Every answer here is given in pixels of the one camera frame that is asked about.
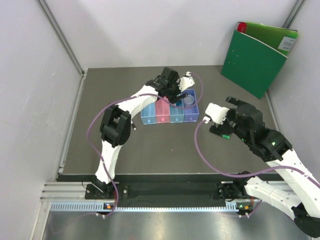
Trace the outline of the blue round tub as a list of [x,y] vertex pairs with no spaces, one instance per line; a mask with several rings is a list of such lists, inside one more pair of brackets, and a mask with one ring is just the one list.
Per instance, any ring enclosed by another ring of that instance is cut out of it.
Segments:
[[184,104],[183,104],[183,99],[180,99],[178,102],[175,103],[175,105],[176,105],[177,107],[183,107],[183,106],[184,106]]

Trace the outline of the clear paper clip jar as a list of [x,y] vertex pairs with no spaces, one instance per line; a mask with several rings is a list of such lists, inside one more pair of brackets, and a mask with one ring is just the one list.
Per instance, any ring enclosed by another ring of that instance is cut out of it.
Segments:
[[195,98],[193,95],[189,94],[188,96],[186,96],[184,99],[183,99],[183,103],[184,103],[184,106],[185,107],[189,107],[189,106],[192,106],[195,102]]

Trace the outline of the green black highlighter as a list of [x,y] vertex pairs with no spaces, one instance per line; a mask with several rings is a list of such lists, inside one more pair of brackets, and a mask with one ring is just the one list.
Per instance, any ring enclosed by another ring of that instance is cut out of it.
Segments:
[[229,135],[224,135],[224,134],[223,134],[222,137],[225,138],[225,139],[230,139],[230,136],[229,136]]

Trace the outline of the light blue drawer bin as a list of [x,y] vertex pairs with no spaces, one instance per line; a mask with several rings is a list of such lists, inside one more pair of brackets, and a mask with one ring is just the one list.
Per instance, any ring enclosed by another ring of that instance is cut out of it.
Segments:
[[156,104],[153,102],[143,108],[140,112],[140,118],[144,125],[156,124]]

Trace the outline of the green ring binder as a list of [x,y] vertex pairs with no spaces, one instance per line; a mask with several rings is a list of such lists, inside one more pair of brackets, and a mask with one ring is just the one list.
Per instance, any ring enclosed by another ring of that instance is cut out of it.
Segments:
[[221,75],[261,99],[284,66],[284,55],[245,34],[247,24],[239,21],[234,29]]

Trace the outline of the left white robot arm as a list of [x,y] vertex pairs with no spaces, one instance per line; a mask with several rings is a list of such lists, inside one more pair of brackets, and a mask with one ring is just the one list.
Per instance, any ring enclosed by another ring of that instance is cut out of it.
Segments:
[[109,198],[114,191],[111,182],[115,178],[115,167],[119,152],[131,135],[131,120],[146,106],[166,99],[176,104],[187,96],[185,90],[195,84],[190,72],[184,76],[172,68],[164,67],[162,73],[151,79],[130,98],[112,103],[103,113],[99,127],[102,140],[99,166],[95,173],[100,181],[96,192],[102,198]]

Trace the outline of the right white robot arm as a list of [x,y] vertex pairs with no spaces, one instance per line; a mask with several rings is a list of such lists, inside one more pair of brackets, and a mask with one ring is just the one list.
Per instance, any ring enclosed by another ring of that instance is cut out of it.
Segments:
[[212,121],[210,132],[218,136],[236,135],[249,150],[275,170],[292,189],[285,192],[257,174],[233,185],[239,198],[247,195],[280,210],[312,238],[320,236],[320,184],[303,165],[292,144],[279,131],[267,128],[263,114],[255,106],[229,96],[226,101],[234,108],[209,103],[205,120]]

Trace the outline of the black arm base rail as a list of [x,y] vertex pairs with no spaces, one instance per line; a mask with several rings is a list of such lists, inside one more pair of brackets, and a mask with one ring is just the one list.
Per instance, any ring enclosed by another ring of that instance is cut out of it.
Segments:
[[117,201],[118,207],[216,207],[223,201],[253,200],[245,181],[216,173],[118,174],[115,185],[93,180],[85,199]]

